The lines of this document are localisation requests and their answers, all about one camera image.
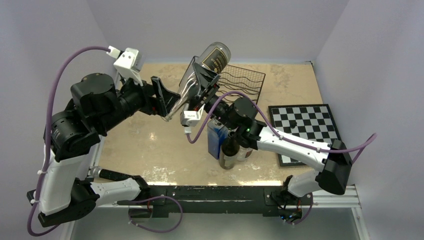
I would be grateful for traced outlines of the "blue square glass bottle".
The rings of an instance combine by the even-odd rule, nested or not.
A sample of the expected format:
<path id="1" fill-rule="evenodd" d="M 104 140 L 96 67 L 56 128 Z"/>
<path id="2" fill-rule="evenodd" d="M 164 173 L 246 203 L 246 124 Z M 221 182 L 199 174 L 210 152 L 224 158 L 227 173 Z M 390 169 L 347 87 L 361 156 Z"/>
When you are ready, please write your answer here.
<path id="1" fill-rule="evenodd" d="M 212 119 L 207 123 L 207 150 L 215 159 L 219 159 L 221 145 L 228 136 L 228 128 L 217 119 Z"/>

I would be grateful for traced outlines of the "black wire wine rack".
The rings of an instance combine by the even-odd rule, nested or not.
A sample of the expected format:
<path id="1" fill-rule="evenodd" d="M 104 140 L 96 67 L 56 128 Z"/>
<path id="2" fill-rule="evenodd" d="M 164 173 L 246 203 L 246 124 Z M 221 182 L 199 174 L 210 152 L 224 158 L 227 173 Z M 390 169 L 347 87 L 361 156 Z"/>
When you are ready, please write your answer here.
<path id="1" fill-rule="evenodd" d="M 181 78 L 177 91 L 179 94 L 184 93 L 192 85 L 192 79 L 195 77 L 193 63 L 197 58 L 196 55 L 192 57 Z M 215 83 L 218 86 L 216 96 L 237 91 L 244 93 L 255 103 L 258 102 L 266 77 L 265 73 L 228 64 L 219 75 L 220 77 Z"/>

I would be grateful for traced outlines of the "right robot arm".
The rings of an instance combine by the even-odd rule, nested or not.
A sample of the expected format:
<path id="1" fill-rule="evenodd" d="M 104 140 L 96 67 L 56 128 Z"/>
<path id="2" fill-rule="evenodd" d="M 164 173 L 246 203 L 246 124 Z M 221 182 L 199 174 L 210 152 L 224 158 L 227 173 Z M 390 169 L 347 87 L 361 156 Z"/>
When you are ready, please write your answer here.
<path id="1" fill-rule="evenodd" d="M 267 119 L 256 119 L 256 115 L 262 112 L 244 93 L 235 91 L 239 97 L 231 105 L 223 101 L 223 95 L 217 96 L 218 73 L 196 62 L 192 67 L 200 83 L 200 96 L 190 101 L 192 107 L 202 106 L 208 116 L 216 117 L 225 127 L 235 130 L 234 139 L 238 145 L 284 155 L 312 168 L 309 172 L 286 178 L 280 191 L 284 202 L 292 204 L 319 190 L 334 195 L 345 193 L 353 161 L 342 141 L 334 140 L 328 144 L 277 130 Z"/>

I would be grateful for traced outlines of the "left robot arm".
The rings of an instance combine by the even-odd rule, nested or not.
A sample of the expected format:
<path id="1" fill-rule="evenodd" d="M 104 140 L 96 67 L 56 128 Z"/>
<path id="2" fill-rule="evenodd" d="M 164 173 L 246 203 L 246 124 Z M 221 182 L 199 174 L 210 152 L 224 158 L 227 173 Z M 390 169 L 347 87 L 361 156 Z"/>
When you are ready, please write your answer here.
<path id="1" fill-rule="evenodd" d="M 105 182 L 97 183 L 80 179 L 77 173 L 110 130 L 137 112 L 163 117 L 180 95 L 167 90 L 158 77 L 142 84 L 129 79 L 117 89 L 113 78 L 103 73 L 84 76 L 70 92 L 65 109 L 47 118 L 41 182 L 27 193 L 41 226 L 76 221 L 114 202 L 142 205 L 158 199 L 160 194 L 139 175 L 100 169 L 94 176 Z"/>

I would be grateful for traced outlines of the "clear glass bottle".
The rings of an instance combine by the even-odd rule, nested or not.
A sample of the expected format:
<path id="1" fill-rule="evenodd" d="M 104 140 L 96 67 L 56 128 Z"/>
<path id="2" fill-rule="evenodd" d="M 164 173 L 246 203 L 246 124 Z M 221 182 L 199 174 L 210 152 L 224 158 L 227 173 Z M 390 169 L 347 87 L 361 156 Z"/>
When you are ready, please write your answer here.
<path id="1" fill-rule="evenodd" d="M 179 83 L 180 98 L 163 119 L 170 121 L 179 111 L 196 111 L 207 97 L 207 93 L 217 83 L 218 75 L 228 65 L 230 59 L 231 51 L 224 43 L 219 41 L 211 43 L 189 64 Z"/>

